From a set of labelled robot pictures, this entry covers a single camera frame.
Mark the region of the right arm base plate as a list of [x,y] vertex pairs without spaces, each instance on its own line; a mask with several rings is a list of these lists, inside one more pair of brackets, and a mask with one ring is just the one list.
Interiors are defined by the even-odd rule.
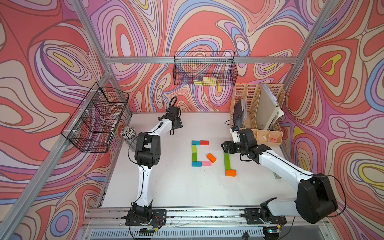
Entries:
[[244,209],[244,213],[240,214],[246,219],[248,225],[281,225],[284,226],[287,220],[284,216],[273,216],[266,209]]

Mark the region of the pink block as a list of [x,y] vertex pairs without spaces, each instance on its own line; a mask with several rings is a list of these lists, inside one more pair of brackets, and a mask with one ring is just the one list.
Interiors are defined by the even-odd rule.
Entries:
[[210,161],[202,161],[201,163],[203,167],[210,167],[212,165],[212,162]]

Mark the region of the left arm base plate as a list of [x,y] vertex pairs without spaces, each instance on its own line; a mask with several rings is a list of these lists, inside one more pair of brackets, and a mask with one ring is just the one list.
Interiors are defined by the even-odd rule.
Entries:
[[164,226],[167,221],[166,209],[154,209],[149,212],[138,212],[129,210],[124,216],[126,226]]

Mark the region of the red block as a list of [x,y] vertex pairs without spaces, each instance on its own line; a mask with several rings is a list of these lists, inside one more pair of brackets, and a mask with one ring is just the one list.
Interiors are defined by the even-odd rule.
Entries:
[[209,141],[200,141],[201,146],[208,146],[209,144]]

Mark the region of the orange block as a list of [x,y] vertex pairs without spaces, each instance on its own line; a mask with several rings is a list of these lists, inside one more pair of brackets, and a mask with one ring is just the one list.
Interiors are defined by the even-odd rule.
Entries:
[[214,164],[217,161],[217,158],[213,156],[211,153],[207,154],[207,159]]
[[236,177],[237,171],[236,170],[226,170],[225,175],[226,175],[226,177]]

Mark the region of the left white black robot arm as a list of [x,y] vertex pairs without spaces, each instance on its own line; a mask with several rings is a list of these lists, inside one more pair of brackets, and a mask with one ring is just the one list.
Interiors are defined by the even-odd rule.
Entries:
[[132,209],[138,215],[152,213],[153,198],[150,191],[152,168],[161,158],[161,136],[169,133],[171,136],[176,129],[183,127],[181,110],[170,106],[166,113],[158,118],[155,127],[147,132],[139,133],[135,149],[135,160],[139,167],[139,186],[137,199],[132,203]]

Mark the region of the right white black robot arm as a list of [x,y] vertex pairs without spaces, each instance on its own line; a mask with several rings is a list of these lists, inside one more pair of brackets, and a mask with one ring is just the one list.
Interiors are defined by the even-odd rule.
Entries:
[[226,154],[239,154],[243,162],[255,162],[279,175],[297,192],[295,198],[279,200],[271,198],[260,205],[257,217],[266,223],[277,217],[302,217],[310,224],[330,217],[338,210],[338,203],[330,183],[324,174],[314,174],[297,167],[273,151],[258,144],[250,129],[230,128],[232,141],[223,142]]

